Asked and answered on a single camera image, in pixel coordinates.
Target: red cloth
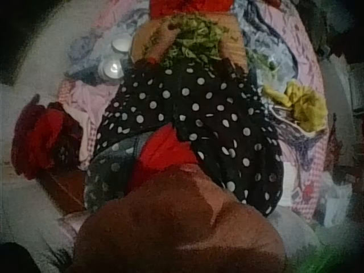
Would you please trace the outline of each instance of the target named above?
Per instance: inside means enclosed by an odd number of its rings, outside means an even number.
[[[59,105],[37,105],[39,95],[22,110],[14,130],[11,162],[17,174],[34,179],[41,169],[53,167],[53,148],[63,131],[72,136],[77,122]]]
[[[15,124],[14,138],[11,147],[11,164],[15,168],[18,175],[22,173],[30,173],[31,169],[28,166],[27,134],[35,127],[37,120],[46,112],[43,105],[37,105],[39,95],[35,95],[32,100],[23,108],[20,116]]]
[[[128,184],[128,192],[172,165],[197,164],[189,142],[180,142],[169,123],[155,132],[142,149]]]
[[[176,13],[223,13],[230,10],[233,0],[151,0],[152,19]]]
[[[282,0],[264,0],[268,5],[279,9]]]

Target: brown cloth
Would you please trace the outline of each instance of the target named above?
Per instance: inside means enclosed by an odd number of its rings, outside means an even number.
[[[172,166],[81,227],[68,273],[282,272],[279,234],[194,164]]]

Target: black and white polka dot skirt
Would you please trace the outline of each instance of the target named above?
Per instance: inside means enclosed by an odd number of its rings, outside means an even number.
[[[149,64],[127,72],[105,111],[94,155],[171,122],[217,185],[267,216],[282,195],[277,132],[256,83],[226,61],[217,67],[221,72],[184,61],[167,70]]]

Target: yellow fabric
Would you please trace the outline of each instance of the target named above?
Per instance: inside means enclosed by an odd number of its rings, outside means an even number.
[[[325,99],[310,87],[300,86],[290,81],[284,94],[269,86],[264,86],[263,91],[275,102],[291,108],[294,119],[306,132],[319,131],[325,127],[328,115]]]

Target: dark background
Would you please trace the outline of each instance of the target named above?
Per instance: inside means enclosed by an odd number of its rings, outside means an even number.
[[[0,4],[1,83],[12,85],[20,58],[36,27],[65,0],[2,0]]]

